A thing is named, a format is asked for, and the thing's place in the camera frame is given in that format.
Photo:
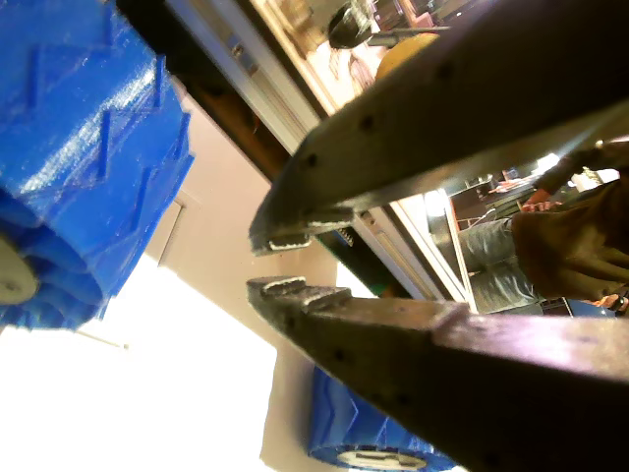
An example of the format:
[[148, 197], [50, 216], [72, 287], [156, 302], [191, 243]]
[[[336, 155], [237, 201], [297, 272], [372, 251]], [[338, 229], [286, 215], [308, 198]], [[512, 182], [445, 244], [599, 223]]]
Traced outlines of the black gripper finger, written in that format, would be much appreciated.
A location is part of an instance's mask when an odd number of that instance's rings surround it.
[[247, 292], [317, 365], [468, 470], [628, 467], [624, 319], [482, 316], [301, 276], [253, 279]]
[[494, 1], [312, 129], [250, 244], [302, 248], [358, 212], [627, 131], [626, 1]]

